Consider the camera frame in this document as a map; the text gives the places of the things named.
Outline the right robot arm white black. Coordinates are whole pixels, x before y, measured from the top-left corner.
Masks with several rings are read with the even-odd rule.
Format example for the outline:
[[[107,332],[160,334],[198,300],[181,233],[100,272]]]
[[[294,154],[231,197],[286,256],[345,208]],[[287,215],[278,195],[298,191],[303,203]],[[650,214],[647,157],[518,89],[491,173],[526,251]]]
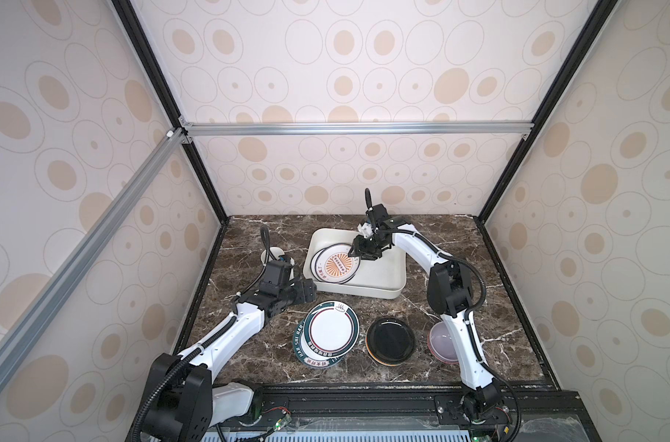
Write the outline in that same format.
[[[366,195],[366,218],[357,231],[349,256],[376,261],[385,250],[397,247],[428,273],[427,301],[447,327],[466,387],[462,411],[471,423],[483,423],[501,405],[503,390],[514,391],[487,363],[475,327],[474,312],[487,298],[482,274],[434,245],[404,217],[390,215],[384,204],[373,204],[370,194]]]

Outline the white plate black line pattern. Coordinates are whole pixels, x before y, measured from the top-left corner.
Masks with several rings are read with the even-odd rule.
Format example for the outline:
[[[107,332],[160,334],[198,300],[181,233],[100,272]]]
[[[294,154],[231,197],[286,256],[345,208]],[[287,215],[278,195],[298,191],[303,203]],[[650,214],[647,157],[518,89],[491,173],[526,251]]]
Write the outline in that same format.
[[[323,277],[327,275],[325,265],[323,264],[322,254],[324,249],[318,250],[311,259],[310,270],[313,278],[319,282],[324,282]]]

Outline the green rim white plate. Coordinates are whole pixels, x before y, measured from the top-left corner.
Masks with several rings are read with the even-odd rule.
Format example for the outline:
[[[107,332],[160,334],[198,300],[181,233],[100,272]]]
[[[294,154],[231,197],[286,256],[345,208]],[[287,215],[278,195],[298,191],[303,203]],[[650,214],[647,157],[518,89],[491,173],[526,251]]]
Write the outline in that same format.
[[[344,357],[355,347],[360,322],[355,311],[340,301],[326,301],[309,311],[303,323],[301,342],[309,355]]]

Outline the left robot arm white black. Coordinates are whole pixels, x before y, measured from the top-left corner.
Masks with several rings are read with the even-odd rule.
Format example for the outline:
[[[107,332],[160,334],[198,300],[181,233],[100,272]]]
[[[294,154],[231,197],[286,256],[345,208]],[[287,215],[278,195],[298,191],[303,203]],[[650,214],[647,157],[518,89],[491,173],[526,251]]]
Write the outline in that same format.
[[[315,299],[315,282],[285,260],[269,261],[248,289],[236,294],[228,316],[178,355],[152,363],[127,439],[201,441],[210,427],[247,414],[256,390],[245,383],[214,385],[237,350],[275,316]]]

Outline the orange sunburst plate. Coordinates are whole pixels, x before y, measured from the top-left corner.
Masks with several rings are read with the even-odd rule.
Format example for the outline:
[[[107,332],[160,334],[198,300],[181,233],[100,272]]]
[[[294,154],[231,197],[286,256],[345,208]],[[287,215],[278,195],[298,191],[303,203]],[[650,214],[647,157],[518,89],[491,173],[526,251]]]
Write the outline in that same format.
[[[323,283],[342,285],[351,281],[361,265],[359,257],[351,256],[352,245],[337,243],[325,247],[322,254],[326,276]]]

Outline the green rim lettered plate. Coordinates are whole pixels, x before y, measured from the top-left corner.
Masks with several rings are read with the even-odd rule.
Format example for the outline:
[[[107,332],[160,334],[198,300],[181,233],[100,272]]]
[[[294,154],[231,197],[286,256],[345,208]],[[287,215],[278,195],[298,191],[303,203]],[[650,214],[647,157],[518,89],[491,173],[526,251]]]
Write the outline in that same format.
[[[315,354],[306,344],[304,338],[305,322],[302,320],[296,326],[292,344],[296,358],[310,368],[330,368],[338,365],[343,357],[323,357]]]

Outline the purple bowl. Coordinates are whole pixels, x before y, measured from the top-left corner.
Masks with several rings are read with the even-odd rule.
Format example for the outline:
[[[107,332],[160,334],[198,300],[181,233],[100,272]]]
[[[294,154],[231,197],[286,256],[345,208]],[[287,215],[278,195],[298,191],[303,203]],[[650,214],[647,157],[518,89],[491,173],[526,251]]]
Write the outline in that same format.
[[[458,364],[458,355],[456,354],[453,340],[449,335],[447,326],[443,322],[434,324],[431,331],[429,331],[427,346],[431,354],[438,361],[448,365]]]

